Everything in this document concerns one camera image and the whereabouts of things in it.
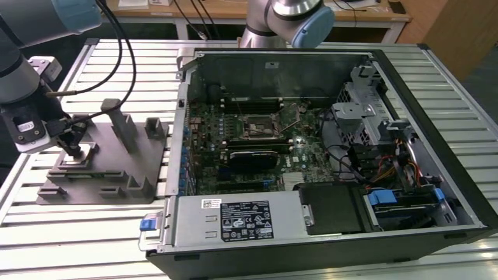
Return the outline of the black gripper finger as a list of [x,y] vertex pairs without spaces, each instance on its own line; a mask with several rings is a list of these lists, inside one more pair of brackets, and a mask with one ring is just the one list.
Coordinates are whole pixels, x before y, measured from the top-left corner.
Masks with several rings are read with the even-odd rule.
[[78,145],[82,134],[62,134],[57,136],[57,146],[65,151],[66,155],[80,159],[82,156],[81,147]]

